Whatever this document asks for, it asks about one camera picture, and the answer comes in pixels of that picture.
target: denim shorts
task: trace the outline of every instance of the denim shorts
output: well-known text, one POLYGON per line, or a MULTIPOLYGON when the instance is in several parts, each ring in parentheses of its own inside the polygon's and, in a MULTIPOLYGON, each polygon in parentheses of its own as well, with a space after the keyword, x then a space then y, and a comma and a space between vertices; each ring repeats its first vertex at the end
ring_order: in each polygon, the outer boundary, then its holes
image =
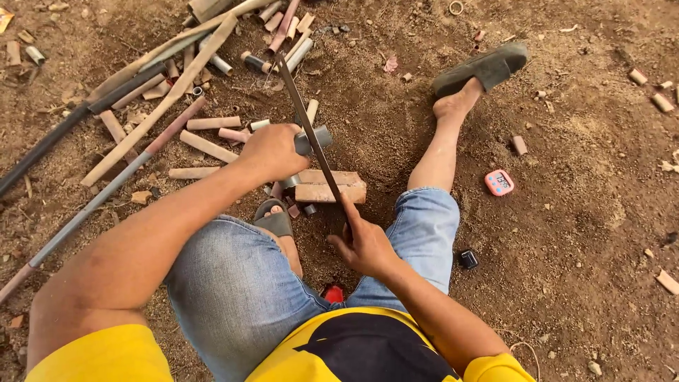
MULTIPOLYGON (((400 258, 448 294, 460 211, 450 194, 416 188, 396 201, 386 235, 400 258)), ((362 277, 345 302, 321 298, 293 273, 276 242, 257 227, 222 215, 182 249, 167 278, 184 335, 216 381, 244 381, 296 327, 347 307, 406 312, 384 284, 362 277)))

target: soil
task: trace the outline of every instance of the soil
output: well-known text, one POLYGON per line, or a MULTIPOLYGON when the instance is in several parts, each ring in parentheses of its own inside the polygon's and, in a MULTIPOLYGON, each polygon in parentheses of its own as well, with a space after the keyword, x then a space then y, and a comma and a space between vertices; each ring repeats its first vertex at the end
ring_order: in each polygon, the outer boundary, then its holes
MULTIPOLYGON (((2 45, 26 29, 47 61, 32 84, 27 73, 20 74, 33 67, 27 56, 21 68, 0 70, 2 174, 62 120, 65 110, 41 109, 62 107, 69 98, 77 103, 139 52, 178 33, 186 16, 182 1, 71 0, 61 12, 43 5, 3 5, 16 16, 0 36, 2 45)), ((453 190, 462 219, 454 249, 473 249, 480 265, 472 271, 455 267, 450 296, 498 329, 508 344, 530 344, 544 381, 671 380, 665 365, 679 369, 674 315, 679 304, 654 275, 662 268, 679 279, 678 248, 663 246, 667 233, 679 229, 679 174, 658 168, 661 160, 673 163, 679 126, 676 110, 661 113, 649 96, 656 91, 651 84, 679 82, 679 3, 469 0, 459 16, 447 8, 448 1, 440 0, 301 5, 297 14, 315 14, 315 28, 350 28, 340 35, 314 34, 316 47, 296 75, 302 97, 320 101, 316 121, 335 138, 327 149, 331 164, 361 174, 369 186, 361 212, 387 227, 393 203, 433 135, 432 79, 469 57, 479 29, 487 32, 481 50, 516 35, 515 41, 529 47, 531 61, 484 95, 462 129, 453 190), (574 24, 573 31, 559 31, 574 24), (382 70, 381 54, 397 56, 393 74, 382 70), (632 67, 648 76, 648 85, 629 80, 632 67), (401 79, 407 72, 413 74, 410 82, 401 79), (537 90, 546 91, 547 98, 535 101, 537 90), (512 151, 514 135, 524 138, 528 154, 512 151), (483 176, 495 169, 504 169, 516 183, 507 196, 485 189, 483 176), (644 255, 647 248, 654 258, 644 255), (594 358, 601 377, 587 368, 594 358)), ((267 33, 254 18, 239 26, 242 35, 229 37, 219 51, 236 72, 225 77, 210 67, 214 78, 201 115, 229 116, 237 105, 246 122, 291 122, 292 105, 285 91, 272 90, 274 76, 250 71, 238 58, 245 50, 264 56, 267 33)), ((676 104, 674 87, 662 93, 676 104)), ((137 101, 131 109, 149 112, 157 103, 137 101)), ((175 105, 137 150, 184 107, 175 105)), ((116 115, 124 122, 126 113, 116 115)), ((224 144, 213 132, 200 135, 224 144)), ((0 262, 2 285, 92 198, 79 181, 113 147, 103 124, 89 118, 30 170, 32 197, 22 181, 0 199, 0 252, 10 255, 0 262)), ((157 186, 168 194, 189 183, 167 179, 170 168, 222 164, 175 138, 112 203, 95 211, 0 307, 0 381, 24 377, 17 354, 26 345, 35 292, 65 260, 113 226, 112 213, 122 220, 143 208, 127 203, 133 192, 157 186), (155 172, 159 179, 149 180, 155 172), (23 325, 10 328, 19 315, 23 325)), ((256 190, 229 213, 249 219, 264 198, 256 190)), ((293 225, 305 281, 321 291, 332 277, 348 294, 359 275, 324 240, 339 230, 336 217, 336 207, 324 206, 293 225)), ((162 288, 145 313, 174 377, 210 381, 178 330, 162 288)), ((514 354, 537 377, 528 347, 520 345, 514 354)))

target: leg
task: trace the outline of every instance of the leg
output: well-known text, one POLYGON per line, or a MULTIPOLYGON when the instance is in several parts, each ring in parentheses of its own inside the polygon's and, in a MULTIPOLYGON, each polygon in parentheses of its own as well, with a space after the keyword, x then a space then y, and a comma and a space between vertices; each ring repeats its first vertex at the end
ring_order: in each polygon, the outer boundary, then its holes
MULTIPOLYGON (((436 133, 410 174, 407 191, 396 201, 396 221, 386 231, 399 257, 446 294, 453 267, 453 240, 460 223, 458 205, 450 196, 457 140, 465 116, 482 92, 481 83, 472 78, 460 92, 434 104, 436 133)), ((405 311, 396 296, 372 277, 361 278, 347 306, 405 311)))
POLYGON ((285 336, 329 308, 291 270, 281 239, 279 247, 222 215, 187 242, 166 278, 182 331, 216 381, 245 380, 285 336))

